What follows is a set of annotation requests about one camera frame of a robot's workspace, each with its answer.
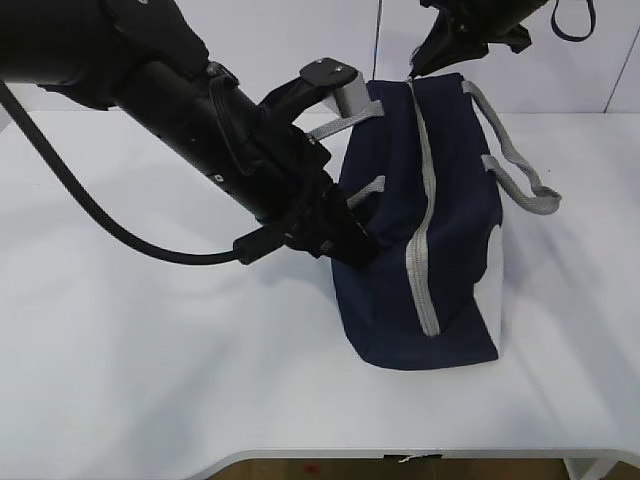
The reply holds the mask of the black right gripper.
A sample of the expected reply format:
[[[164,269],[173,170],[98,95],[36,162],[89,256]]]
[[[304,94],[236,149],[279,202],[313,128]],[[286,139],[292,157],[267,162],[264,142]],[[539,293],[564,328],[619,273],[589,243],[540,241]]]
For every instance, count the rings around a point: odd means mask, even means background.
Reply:
[[[431,32],[412,54],[409,77],[481,59],[489,53],[488,44],[522,52],[532,43],[522,23],[545,4],[536,0],[421,1],[422,7],[434,8],[438,15]]]

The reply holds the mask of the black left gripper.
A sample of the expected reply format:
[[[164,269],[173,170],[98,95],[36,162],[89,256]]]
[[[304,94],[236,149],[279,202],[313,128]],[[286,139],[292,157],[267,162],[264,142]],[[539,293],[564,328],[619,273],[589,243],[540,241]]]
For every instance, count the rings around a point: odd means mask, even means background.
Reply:
[[[298,190],[283,213],[262,221],[259,229],[234,241],[241,264],[249,265],[283,246],[315,258],[326,256],[353,268],[365,268],[376,258],[377,245],[324,170],[330,158],[314,136],[303,137]]]

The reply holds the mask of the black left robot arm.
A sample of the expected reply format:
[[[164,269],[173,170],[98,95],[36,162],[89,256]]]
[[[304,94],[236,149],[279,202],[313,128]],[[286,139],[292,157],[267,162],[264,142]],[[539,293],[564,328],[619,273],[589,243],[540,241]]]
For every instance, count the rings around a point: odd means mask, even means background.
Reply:
[[[153,245],[111,218],[79,183],[24,107],[13,83],[85,107],[122,109],[252,213],[259,228],[214,254]],[[5,1],[1,103],[79,205],[130,248],[173,264],[250,264],[289,247],[355,268],[375,241],[326,172],[323,139],[382,114],[358,70],[331,58],[254,102],[212,61],[172,1]]]

